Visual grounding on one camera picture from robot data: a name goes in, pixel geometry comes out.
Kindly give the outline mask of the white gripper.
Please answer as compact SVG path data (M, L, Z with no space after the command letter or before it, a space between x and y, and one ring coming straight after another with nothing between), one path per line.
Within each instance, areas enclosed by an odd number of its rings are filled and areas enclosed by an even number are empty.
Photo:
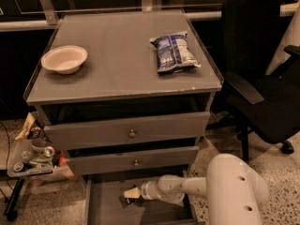
M125 198L129 199L138 199L141 195L146 200L158 200L160 198L156 181L147 181L142 183L141 189L133 187L125 190L123 195Z

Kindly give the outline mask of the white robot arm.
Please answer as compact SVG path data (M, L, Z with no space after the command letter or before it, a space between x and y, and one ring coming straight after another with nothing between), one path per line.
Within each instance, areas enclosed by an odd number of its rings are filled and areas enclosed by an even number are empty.
M299 60L294 45L288 60L266 74L271 40L277 35L280 6L268 1L226 2L222 8L224 109L240 123L241 135L252 129L267 143L282 143L300 128L299 87L280 77ZM269 198L263 178L247 164L248 156L220 154L210 160L205 177L165 174L124 192L127 198L178 204L186 195L204 196L211 225L262 225L258 205Z

